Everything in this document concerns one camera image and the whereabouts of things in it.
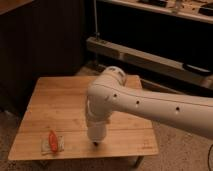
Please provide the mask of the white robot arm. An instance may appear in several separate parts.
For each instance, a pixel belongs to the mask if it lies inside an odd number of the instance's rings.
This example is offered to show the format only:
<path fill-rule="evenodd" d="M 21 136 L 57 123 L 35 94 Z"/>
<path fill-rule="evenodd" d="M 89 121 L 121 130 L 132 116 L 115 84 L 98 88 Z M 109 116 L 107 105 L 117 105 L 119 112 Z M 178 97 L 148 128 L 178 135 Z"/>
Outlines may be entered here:
<path fill-rule="evenodd" d="M 107 67 L 86 93 L 87 136 L 100 143 L 114 111 L 213 139 L 213 98 L 144 91 L 125 86 L 127 76 L 116 66 Z"/>

